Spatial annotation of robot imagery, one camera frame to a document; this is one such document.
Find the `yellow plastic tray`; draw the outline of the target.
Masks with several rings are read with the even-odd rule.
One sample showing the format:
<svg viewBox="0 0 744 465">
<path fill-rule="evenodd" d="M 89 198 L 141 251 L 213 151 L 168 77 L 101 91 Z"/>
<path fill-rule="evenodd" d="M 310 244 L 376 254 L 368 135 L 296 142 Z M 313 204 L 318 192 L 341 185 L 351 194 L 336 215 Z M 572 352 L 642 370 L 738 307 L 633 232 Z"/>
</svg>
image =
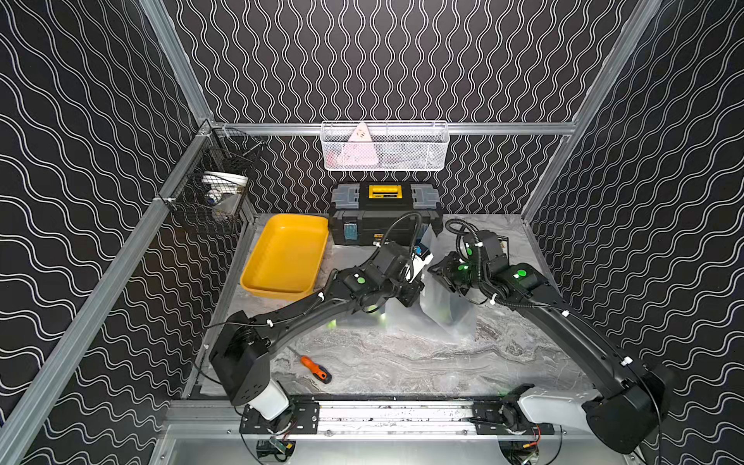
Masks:
<svg viewBox="0 0 744 465">
<path fill-rule="evenodd" d="M 269 218 L 248 258 L 240 286 L 260 298 L 296 301 L 314 289 L 329 239 L 323 216 L 277 214 Z"/>
</svg>

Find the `clear zip-top bag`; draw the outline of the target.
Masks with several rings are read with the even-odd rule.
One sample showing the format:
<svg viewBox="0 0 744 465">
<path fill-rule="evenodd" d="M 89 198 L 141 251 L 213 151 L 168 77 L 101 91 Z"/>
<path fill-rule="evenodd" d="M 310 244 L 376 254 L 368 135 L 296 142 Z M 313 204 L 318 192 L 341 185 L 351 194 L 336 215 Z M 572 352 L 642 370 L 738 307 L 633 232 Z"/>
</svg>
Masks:
<svg viewBox="0 0 744 465">
<path fill-rule="evenodd" d="M 325 248 L 325 255 L 317 276 L 315 290 L 319 291 L 327 281 L 333 269 L 348 269 L 366 261 L 374 252 L 375 246 L 346 246 L 331 244 Z M 387 325 L 381 325 L 379 315 L 386 313 L 385 307 L 371 314 L 358 312 L 353 315 L 338 317 L 336 329 L 375 329 L 382 331 Z"/>
</svg>

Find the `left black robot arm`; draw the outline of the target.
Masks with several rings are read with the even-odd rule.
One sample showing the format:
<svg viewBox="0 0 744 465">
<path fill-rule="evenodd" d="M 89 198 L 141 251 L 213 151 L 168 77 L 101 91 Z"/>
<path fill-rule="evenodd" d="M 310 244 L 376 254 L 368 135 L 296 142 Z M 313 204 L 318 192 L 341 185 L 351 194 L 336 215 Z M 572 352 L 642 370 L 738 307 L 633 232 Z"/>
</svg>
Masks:
<svg viewBox="0 0 744 465">
<path fill-rule="evenodd" d="M 290 401 L 271 378 L 276 355 L 298 337 L 340 317 L 373 313 L 388 300 L 412 306 L 424 289 L 420 275 L 432 259 L 423 245 L 387 242 L 360 265 L 333 269 L 323 288 L 310 296 L 255 317 L 228 317 L 208 359 L 232 406 L 249 405 L 266 420 L 279 417 Z"/>
</svg>

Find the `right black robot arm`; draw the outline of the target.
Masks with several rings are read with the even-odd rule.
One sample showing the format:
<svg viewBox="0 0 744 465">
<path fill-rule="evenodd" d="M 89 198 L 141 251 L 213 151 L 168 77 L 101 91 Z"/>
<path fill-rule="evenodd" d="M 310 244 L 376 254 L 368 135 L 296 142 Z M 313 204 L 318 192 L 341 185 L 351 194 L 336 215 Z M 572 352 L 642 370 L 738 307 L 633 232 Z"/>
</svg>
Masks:
<svg viewBox="0 0 744 465">
<path fill-rule="evenodd" d="M 459 219 L 445 228 L 455 235 L 455 249 L 429 272 L 451 293 L 467 296 L 476 289 L 548 335 L 598 391 L 582 403 L 581 416 L 602 443 L 627 455 L 662 430 L 677 382 L 668 366 L 633 358 L 575 312 L 540 271 L 513 265 L 502 247 L 505 236 Z"/>
</svg>

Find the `black yellow toolbox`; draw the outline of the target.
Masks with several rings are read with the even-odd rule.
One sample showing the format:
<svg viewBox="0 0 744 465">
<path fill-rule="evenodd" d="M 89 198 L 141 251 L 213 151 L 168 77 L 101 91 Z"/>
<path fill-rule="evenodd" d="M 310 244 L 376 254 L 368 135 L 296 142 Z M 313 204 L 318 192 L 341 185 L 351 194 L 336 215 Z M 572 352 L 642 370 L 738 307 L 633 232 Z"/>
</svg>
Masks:
<svg viewBox="0 0 744 465">
<path fill-rule="evenodd" d="M 331 191 L 329 231 L 336 245 L 371 246 L 387 237 L 401 245 L 411 243 L 416 220 L 407 218 L 398 225 L 401 215 L 416 211 L 422 215 L 417 238 L 428 231 L 441 234 L 444 230 L 443 210 L 438 190 L 424 183 L 338 184 Z"/>
</svg>

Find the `pink triangular card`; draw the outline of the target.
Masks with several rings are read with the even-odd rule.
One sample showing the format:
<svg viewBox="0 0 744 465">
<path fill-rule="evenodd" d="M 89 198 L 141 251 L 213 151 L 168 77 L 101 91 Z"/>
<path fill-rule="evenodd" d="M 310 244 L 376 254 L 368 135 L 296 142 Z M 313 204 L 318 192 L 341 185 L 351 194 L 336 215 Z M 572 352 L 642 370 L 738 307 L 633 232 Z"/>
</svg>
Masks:
<svg viewBox="0 0 744 465">
<path fill-rule="evenodd" d="M 360 122 L 341 151 L 336 162 L 345 170 L 356 170 L 377 167 L 380 163 L 376 145 L 365 122 Z"/>
</svg>

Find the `white tape roll in basket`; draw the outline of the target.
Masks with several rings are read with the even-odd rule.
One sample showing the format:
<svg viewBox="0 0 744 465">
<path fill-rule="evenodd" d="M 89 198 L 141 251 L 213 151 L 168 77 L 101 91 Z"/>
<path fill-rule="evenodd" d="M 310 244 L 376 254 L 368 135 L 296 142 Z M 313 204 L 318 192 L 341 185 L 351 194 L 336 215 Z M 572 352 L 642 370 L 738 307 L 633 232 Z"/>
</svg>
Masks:
<svg viewBox="0 0 744 465">
<path fill-rule="evenodd" d="M 248 183 L 246 176 L 228 172 L 205 172 L 201 177 L 207 188 L 205 199 L 211 205 L 222 202 L 228 196 L 241 194 Z"/>
</svg>

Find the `orange handled screwdriver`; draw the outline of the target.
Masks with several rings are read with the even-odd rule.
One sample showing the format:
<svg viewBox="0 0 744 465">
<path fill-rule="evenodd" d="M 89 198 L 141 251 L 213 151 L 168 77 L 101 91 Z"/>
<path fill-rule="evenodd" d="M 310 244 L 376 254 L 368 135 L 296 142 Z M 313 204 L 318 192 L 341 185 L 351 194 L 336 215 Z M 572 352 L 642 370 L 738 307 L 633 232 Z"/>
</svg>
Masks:
<svg viewBox="0 0 744 465">
<path fill-rule="evenodd" d="M 290 351 L 300 359 L 300 363 L 310 371 L 316 380 L 326 385 L 332 381 L 332 375 L 321 364 L 314 362 L 312 358 L 300 354 L 293 348 L 290 348 Z"/>
</svg>

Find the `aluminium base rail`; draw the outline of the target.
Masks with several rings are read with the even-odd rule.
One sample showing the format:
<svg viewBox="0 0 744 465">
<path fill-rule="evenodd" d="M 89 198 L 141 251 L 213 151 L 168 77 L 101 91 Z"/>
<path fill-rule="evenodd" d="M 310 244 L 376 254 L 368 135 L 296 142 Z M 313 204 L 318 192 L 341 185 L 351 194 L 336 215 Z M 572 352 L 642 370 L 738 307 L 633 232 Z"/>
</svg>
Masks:
<svg viewBox="0 0 744 465">
<path fill-rule="evenodd" d="M 226 400 L 178 401 L 166 416 L 172 438 L 251 439 L 525 439 L 593 434 L 581 397 L 538 391 L 519 401 L 501 397 L 322 398 L 295 396 L 274 420 Z"/>
</svg>

